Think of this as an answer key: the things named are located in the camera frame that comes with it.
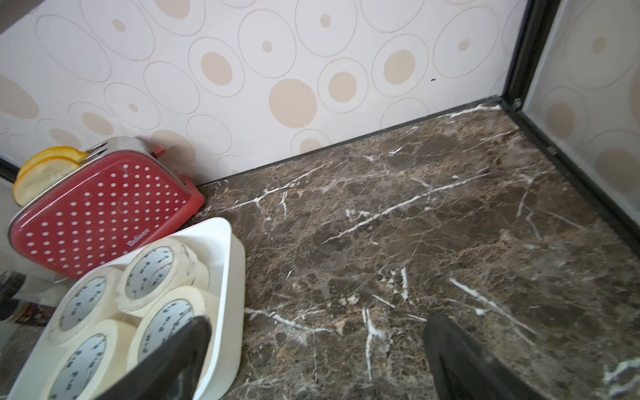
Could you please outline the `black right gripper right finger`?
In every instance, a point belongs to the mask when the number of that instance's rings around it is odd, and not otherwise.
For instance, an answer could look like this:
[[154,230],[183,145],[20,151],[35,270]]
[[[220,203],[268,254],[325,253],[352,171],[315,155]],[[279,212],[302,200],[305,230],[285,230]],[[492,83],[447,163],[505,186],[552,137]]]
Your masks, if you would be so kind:
[[428,317],[423,346],[440,399],[541,399],[451,318]]

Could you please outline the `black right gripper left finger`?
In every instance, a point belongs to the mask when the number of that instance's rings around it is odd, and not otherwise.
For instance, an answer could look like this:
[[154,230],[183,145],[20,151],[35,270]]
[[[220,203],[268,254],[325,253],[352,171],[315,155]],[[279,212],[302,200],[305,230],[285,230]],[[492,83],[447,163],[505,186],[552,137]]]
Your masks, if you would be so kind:
[[196,317],[99,397],[101,399],[194,399],[211,323]]

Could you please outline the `cream masking tape roll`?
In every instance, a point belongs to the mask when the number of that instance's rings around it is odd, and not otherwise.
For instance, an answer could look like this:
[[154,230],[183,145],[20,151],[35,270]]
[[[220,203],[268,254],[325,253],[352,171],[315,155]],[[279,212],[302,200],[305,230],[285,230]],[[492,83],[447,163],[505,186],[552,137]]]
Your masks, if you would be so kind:
[[103,320],[120,320],[116,292],[122,276],[120,269],[103,267],[82,277],[56,308],[47,327],[48,342],[62,345]]
[[130,345],[137,328],[106,319],[71,340],[53,369],[42,399],[95,399],[127,372]]
[[219,302],[219,297],[215,294],[192,286],[175,288],[161,296],[143,317],[133,337],[128,352],[127,371],[133,370],[192,319],[206,317],[213,331],[204,346],[206,357],[200,376],[203,378],[212,359],[212,340],[218,321]]
[[125,268],[116,289],[118,309],[143,317],[161,296],[175,288],[208,290],[208,267],[176,238],[163,238],[143,248]]

